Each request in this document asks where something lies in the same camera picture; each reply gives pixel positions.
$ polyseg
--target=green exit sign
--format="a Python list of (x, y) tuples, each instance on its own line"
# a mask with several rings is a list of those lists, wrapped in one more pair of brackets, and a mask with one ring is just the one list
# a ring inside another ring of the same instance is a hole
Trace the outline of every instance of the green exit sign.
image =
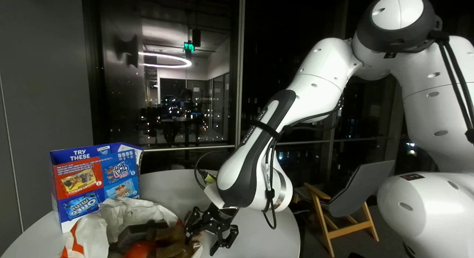
[(192, 43), (184, 43), (184, 50), (190, 50), (191, 52), (194, 52), (194, 45)]

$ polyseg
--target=wooden chair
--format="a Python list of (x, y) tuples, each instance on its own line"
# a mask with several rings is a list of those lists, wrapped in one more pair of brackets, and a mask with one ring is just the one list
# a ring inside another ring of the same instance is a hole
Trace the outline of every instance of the wooden chair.
[[(370, 195), (377, 191), (378, 187), (389, 176), (394, 163), (394, 161), (385, 161), (360, 165), (352, 174), (345, 188), (333, 197), (330, 197), (314, 185), (308, 183), (304, 185), (310, 196), (307, 196), (307, 192), (303, 194), (301, 190), (298, 191), (299, 188), (295, 189), (295, 192), (297, 192), (299, 196), (303, 198), (310, 197), (313, 201), (314, 210), (321, 224), (326, 247), (332, 257), (334, 257), (331, 244), (332, 238), (365, 229), (376, 241), (379, 241), (369, 207), (367, 207), (365, 201)], [(366, 220), (357, 222), (351, 214), (361, 207)], [(326, 213), (336, 218), (344, 217), (352, 223), (352, 225), (339, 228)]]

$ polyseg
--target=round white table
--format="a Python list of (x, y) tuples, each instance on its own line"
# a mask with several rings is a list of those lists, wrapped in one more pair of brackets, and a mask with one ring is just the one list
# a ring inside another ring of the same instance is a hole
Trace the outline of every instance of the round white table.
[[(198, 206), (207, 209), (210, 200), (194, 179), (193, 170), (171, 170), (140, 175), (140, 198), (159, 202), (183, 219)], [(268, 227), (261, 211), (241, 209), (233, 224), (239, 235), (231, 248), (219, 248), (212, 258), (297, 258), (300, 232), (289, 209), (276, 213), (277, 227)], [(21, 234), (1, 258), (57, 258), (64, 247), (63, 233), (53, 212), (46, 214)], [(208, 258), (216, 236), (205, 233), (202, 258)]]

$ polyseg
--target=white plastic bag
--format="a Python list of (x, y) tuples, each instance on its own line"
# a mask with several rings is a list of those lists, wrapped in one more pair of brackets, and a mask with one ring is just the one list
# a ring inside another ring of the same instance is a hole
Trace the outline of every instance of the white plastic bag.
[(83, 216), (71, 231), (64, 233), (66, 244), (61, 258), (107, 258), (109, 243), (116, 242), (127, 226), (149, 220), (164, 220), (168, 226), (174, 226), (178, 217), (143, 199), (106, 199), (98, 212)]

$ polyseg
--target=ceiling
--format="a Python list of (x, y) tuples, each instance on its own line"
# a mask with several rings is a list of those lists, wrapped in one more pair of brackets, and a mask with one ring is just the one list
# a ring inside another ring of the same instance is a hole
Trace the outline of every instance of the ceiling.
[(230, 37), (230, 0), (138, 0), (143, 48), (152, 52), (183, 53), (188, 28), (201, 30), (194, 57), (208, 57)]

